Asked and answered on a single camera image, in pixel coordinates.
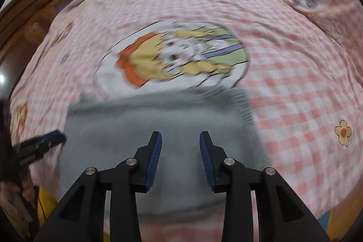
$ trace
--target metal screw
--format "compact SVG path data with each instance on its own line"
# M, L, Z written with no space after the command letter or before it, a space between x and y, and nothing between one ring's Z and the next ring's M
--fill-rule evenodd
M96 169L94 168L94 167L88 167L86 170L85 170L85 173L87 174L87 175L92 175L92 174L94 174L96 172Z
M226 158L226 159L224 160L224 163L225 163L226 165L233 165L233 164L235 164L235 160L234 160L233 158Z
M129 158L126 160L127 165L135 165L137 163L137 160L135 158Z
M265 172L269 175L269 176L273 176L276 173L276 170L272 167L267 167L265 169Z

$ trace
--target pink and white gingham pattern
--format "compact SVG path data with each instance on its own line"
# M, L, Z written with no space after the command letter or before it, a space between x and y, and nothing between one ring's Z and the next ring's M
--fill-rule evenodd
M354 0L349 32L362 32ZM273 166L316 217L337 205L363 172L360 36L344 46L286 0L75 0L54 20L22 76L11 108L28 103L21 140L63 130L67 107L95 95L93 73L119 40L160 20L215 22L231 29L251 56L238 87L247 90ZM72 23L58 44L52 41ZM335 127L352 128L348 147ZM36 184L58 197L60 147L32 165ZM172 225L141 223L143 241L220 241L223 212Z

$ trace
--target brown wooden furniture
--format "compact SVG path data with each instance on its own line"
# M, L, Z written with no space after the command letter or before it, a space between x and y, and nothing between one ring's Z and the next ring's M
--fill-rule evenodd
M53 19L71 1L12 0L0 12L0 99L9 98Z

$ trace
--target pink blanket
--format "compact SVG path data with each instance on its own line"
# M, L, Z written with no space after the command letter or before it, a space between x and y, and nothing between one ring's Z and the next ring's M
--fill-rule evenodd
M81 92L107 99L203 83L243 87L273 166L320 217L363 173L362 17L358 0L75 0L13 93L13 141L62 130ZM55 197L59 154L31 167L35 184ZM141 230L144 241L217 242L222 223L216 212Z

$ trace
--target bed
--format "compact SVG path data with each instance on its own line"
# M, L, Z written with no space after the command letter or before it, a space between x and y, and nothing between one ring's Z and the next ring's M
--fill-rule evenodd
M218 24L243 41L250 57L243 74L231 75L225 86L247 90L273 166L317 218L335 208L330 238L342 238L363 207L359 0L73 0L65 6L69 2L45 0L16 18L27 10L16 10L24 1L14 0L0 13L1 96L12 96L14 142L62 130L67 107L81 92L100 100L152 92L146 87L152 79L125 65L128 73L116 77L103 66L118 42L142 31L130 38L128 46L134 44L162 30L165 20L176 28ZM17 23L1 27L9 16ZM35 184L56 200L59 154L56 148L31 167ZM349 222L336 232L333 223L344 215ZM144 241L219 241L222 221L218 210L193 222L144 221L140 227Z

